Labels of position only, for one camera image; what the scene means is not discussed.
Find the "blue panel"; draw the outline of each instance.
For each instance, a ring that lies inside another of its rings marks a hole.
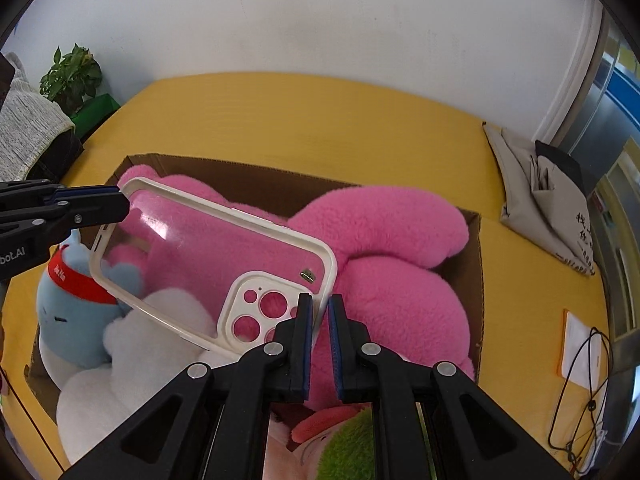
[[[640,130],[640,88],[638,83],[615,68],[606,94]]]

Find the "yellow table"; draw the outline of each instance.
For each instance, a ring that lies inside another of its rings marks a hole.
[[[427,99],[318,76],[228,73],[174,78],[140,92],[86,143],[64,183],[102,184],[126,155],[171,153],[271,166],[358,184],[432,190],[482,214],[484,343],[480,386],[546,441],[562,379],[562,311],[607,331],[599,276],[585,278],[498,223],[504,189],[481,120]],[[24,381],[42,268],[16,277],[4,306],[2,365],[63,466],[56,427]],[[586,402],[570,385],[564,442]],[[15,397],[9,425],[44,480],[60,468]]]

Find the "pink stuffed bear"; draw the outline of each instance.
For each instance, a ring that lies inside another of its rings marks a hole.
[[[287,221],[251,206],[229,203],[190,177],[160,178],[148,166],[130,168],[118,185],[136,176],[324,241],[338,263],[334,292],[342,294],[348,317],[367,325],[373,341],[409,361],[430,366],[448,360],[474,376],[465,311],[449,284],[428,270],[460,252],[468,241],[465,219],[443,198],[411,188],[350,187],[321,196]],[[318,277],[316,289],[322,278],[319,258],[306,251],[251,233],[240,237],[238,229],[229,230],[225,222],[204,218],[145,191],[132,197],[131,212],[121,228],[146,240],[150,248],[143,252],[131,245],[118,246],[108,255],[112,264],[138,264],[146,294],[170,286],[187,290],[214,319],[233,280],[248,270],[266,270],[310,286],[300,278],[302,261],[303,268]],[[273,243],[279,244],[276,250]],[[312,353],[310,408],[339,404],[332,370],[325,319]]]

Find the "stuffed animal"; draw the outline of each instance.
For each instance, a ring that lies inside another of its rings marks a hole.
[[[334,292],[343,295],[347,315],[366,324],[374,341],[418,364],[449,360],[473,377],[465,311],[450,286],[429,270],[468,241],[465,219],[443,198],[418,189],[351,187],[321,196],[287,221],[230,203],[190,177],[161,178],[148,166],[130,168],[118,184],[137,176],[319,238],[337,259]],[[222,221],[146,190],[131,197],[131,212],[120,226],[149,249],[124,244],[114,248],[108,259],[141,266],[147,292],[162,286],[189,291],[214,320],[233,280],[248,270],[266,270],[306,286],[310,285],[300,278],[301,270],[309,268],[316,276],[322,271],[321,262],[306,251],[274,250],[273,243],[279,243],[275,240],[252,233],[242,237]],[[308,401],[312,409],[339,404],[332,377],[324,320],[312,355]]]
[[[60,244],[45,269],[36,294],[42,362],[57,387],[72,375],[110,360],[102,332],[129,307],[117,301],[91,278],[87,247],[80,233]],[[132,294],[142,291],[140,270],[127,263],[103,262],[105,276]]]
[[[191,294],[178,288],[145,298],[178,322],[212,335],[214,323]],[[115,319],[104,330],[111,364],[82,371],[62,388],[56,420],[71,463],[107,437],[140,406],[194,362],[212,367],[231,361],[180,338],[139,310]]]
[[[422,434],[428,446],[426,427],[420,411]],[[300,445],[294,450],[296,464],[305,480],[374,480],[374,451],[371,409],[339,406],[315,412],[291,431]],[[430,463],[431,478],[436,477]]]

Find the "gray knit blanket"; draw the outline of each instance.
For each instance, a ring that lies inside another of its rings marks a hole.
[[[56,103],[29,84],[20,59],[13,52],[5,57],[15,75],[0,110],[0,182],[24,180],[53,140],[75,128]]]

